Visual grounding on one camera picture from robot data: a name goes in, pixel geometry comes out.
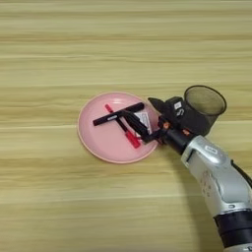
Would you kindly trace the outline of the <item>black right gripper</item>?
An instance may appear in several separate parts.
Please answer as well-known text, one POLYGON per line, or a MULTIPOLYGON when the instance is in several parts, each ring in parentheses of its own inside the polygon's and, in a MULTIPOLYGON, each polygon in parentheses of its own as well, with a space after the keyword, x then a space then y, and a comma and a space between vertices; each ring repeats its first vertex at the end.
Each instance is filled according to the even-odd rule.
MULTIPOLYGON (((160 114, 166 114, 167 108, 164 101, 155 97, 149 97, 148 101, 153 108, 160 114)), ((162 145, 169 145, 174 148, 180 155, 183 154, 187 146, 195 137, 194 134, 187 130, 181 130, 173 126, 162 115, 158 118, 158 129, 149 134, 148 128, 140 119, 132 112, 123 110, 122 115, 129 126, 140 136, 145 142, 157 141, 162 145)))

